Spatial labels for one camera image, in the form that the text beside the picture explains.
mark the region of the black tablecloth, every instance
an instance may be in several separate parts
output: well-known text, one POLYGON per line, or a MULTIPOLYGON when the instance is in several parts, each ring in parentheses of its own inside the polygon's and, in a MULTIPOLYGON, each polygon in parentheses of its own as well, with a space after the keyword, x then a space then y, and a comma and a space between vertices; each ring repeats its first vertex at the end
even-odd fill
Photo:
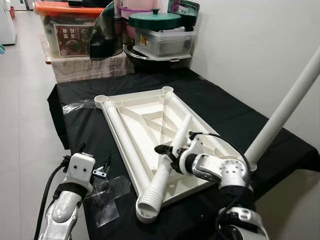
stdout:
MULTIPOLYGON (((81 108, 63 115, 62 106, 93 99, 96 95, 128 94, 160 89, 163 86, 173 87, 176 95, 243 152, 267 122, 266 117, 187 68, 153 74, 135 73, 106 79, 59 83, 55 86, 48 102, 64 147, 70 148, 73 153, 79 145, 85 143, 84 152, 94 155, 98 166, 105 162, 106 157, 111 158, 109 179, 117 176, 126 176, 129 179, 102 111, 96 108, 81 108)), ((319 161, 319 153, 314 147, 282 129, 258 162, 257 171, 252 176, 255 197, 260 198, 297 169, 319 172, 319 161)), ((132 187, 129 194, 115 200, 119 218, 98 229, 93 214, 86 211, 90 239, 198 240, 205 239, 215 231, 214 223, 218 211, 216 186, 163 208, 152 224, 142 224, 137 220, 136 200, 137 195, 132 187)))

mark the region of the white tube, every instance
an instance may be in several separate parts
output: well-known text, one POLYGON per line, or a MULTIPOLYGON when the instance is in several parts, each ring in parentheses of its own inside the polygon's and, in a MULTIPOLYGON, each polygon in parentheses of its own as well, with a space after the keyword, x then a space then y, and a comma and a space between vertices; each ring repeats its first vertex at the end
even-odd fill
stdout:
POLYGON ((152 223, 158 216, 171 170, 170 159, 166 155, 161 156, 150 186, 136 201, 135 213, 142 223, 152 223))
MULTIPOLYGON (((179 108, 184 114, 186 115, 190 115, 190 111, 186 108, 186 106, 179 100, 179 98, 177 98, 177 96, 173 93, 173 88, 172 87, 168 87, 168 86, 164 86, 162 88, 164 90, 165 96, 166 98, 171 101, 177 108, 179 108)), ((195 124, 196 128, 199 130, 199 132, 202 133, 207 133, 208 130, 198 121, 198 119, 196 119, 195 117, 193 118, 193 123, 195 124)), ((225 150, 225 148, 218 143, 217 140, 215 140, 214 138, 212 138, 213 142, 215 142, 215 144, 218 147, 218 150, 224 155, 224 156, 229 156, 230 154, 225 150)))
POLYGON ((141 163, 141 160, 136 152, 134 145, 131 142, 131 139, 123 125, 121 118, 119 117, 117 107, 115 103, 111 100, 106 101, 103 103, 103 108, 105 109, 106 113, 108 114, 112 126, 114 127, 116 134, 121 142, 123 149, 127 157, 130 159, 130 166, 134 171, 134 175, 139 182, 142 190, 145 190, 150 185, 150 179, 144 169, 144 166, 141 163))
MULTIPOLYGON (((172 154, 175 157, 178 156, 177 150, 182 147, 191 120, 192 115, 188 114, 172 141, 172 154)), ((158 168, 150 186, 136 201, 136 216, 145 224, 152 223, 160 212, 167 182, 172 170, 170 163, 171 160, 166 155, 159 158, 158 168)))
POLYGON ((188 127, 191 123, 192 120, 192 115, 188 114, 185 119, 183 120, 182 123, 182 127, 178 130, 178 132, 176 133, 171 145, 172 145, 172 154, 177 158, 178 157, 178 153, 177 150, 180 149, 182 147, 182 144, 184 143, 184 139, 186 136, 186 132, 188 130, 188 127))
POLYGON ((320 47, 305 67, 293 87, 274 111, 269 121, 245 152, 252 171, 257 169, 257 162, 277 136, 293 111, 304 98, 320 74, 320 47))

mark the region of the wire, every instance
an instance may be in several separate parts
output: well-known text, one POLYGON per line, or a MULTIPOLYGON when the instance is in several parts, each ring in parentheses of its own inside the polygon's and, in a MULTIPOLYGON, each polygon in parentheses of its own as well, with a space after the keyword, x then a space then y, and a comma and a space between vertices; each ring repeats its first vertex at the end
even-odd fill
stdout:
MULTIPOLYGON (((218 135, 218 134, 214 134, 214 133, 203 133, 203 132, 190 132, 190 139, 193 140, 195 138, 196 135, 209 135, 209 136, 213 136, 216 138, 219 138, 223 141, 225 141, 226 143, 228 143, 234 150, 236 150, 241 157, 243 158, 245 165, 246 165, 246 169, 247 169, 247 180, 245 181, 245 188, 249 188, 250 186, 250 176, 251 176, 251 172, 250 172, 250 165, 249 162, 246 158, 246 156, 240 151, 238 150, 238 148, 236 146, 234 146, 231 142, 229 142, 228 140, 226 140, 224 137, 218 135)), ((235 206, 236 202, 239 201, 239 199, 242 197, 242 195, 244 194, 245 191, 242 191, 239 195, 237 195, 234 200, 232 202, 230 202, 224 209, 223 211, 221 211, 219 213, 219 215, 216 217, 215 219, 215 229, 217 231, 217 233, 220 235, 220 237, 222 237, 222 239, 227 240, 228 238, 223 234, 223 232, 221 231, 221 229, 219 228, 219 222, 222 218, 222 216, 224 214, 226 214, 227 211, 229 211, 232 207, 235 206)))
POLYGON ((62 169, 64 167, 63 164, 61 164, 60 166, 58 166, 50 175, 48 181, 46 182, 45 185, 45 189, 43 192, 43 196, 42 196, 42 201, 41 201, 41 206, 40 206, 40 210, 39 210, 39 215, 38 215, 38 220, 36 223, 36 229, 35 229, 35 234, 34 234, 34 240, 38 240, 39 238, 39 234, 40 234, 40 229, 41 229, 41 224, 42 224, 42 218, 44 216, 44 211, 45 211, 45 207, 46 207, 46 202, 47 202, 47 198, 48 198, 48 194, 49 194, 49 189, 50 189, 50 185, 55 177, 55 175, 57 174, 57 172, 62 169))

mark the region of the black strap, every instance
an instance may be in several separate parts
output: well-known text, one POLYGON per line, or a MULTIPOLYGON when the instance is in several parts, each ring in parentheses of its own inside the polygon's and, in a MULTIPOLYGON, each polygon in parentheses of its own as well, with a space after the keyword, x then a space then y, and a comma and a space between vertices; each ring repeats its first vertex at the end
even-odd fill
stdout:
POLYGON ((78 194, 81 196, 82 200, 85 198, 88 192, 88 190, 80 184, 77 184, 75 182, 65 182, 58 185, 58 187, 54 191, 53 199, 58 199, 62 191, 69 191, 78 194))

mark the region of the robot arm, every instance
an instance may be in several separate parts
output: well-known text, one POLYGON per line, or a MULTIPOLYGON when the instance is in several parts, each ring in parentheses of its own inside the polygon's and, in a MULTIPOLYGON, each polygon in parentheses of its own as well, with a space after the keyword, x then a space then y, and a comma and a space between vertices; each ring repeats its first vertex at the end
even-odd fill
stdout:
POLYGON ((75 153, 69 162, 65 178, 53 197, 53 202, 47 209, 44 232, 39 240, 71 240, 78 210, 86 194, 93 190, 92 175, 106 178, 106 173, 93 170, 95 159, 86 153, 75 153))
POLYGON ((256 213, 254 194, 250 186, 250 167, 246 157, 239 151, 239 156, 218 157, 205 154, 202 151, 201 137, 198 135, 223 139, 216 134, 190 132, 189 148, 179 148, 178 157, 174 156, 172 146, 159 145, 155 151, 167 155, 176 172, 219 184, 221 203, 216 218, 215 239, 268 240, 262 219, 256 213))

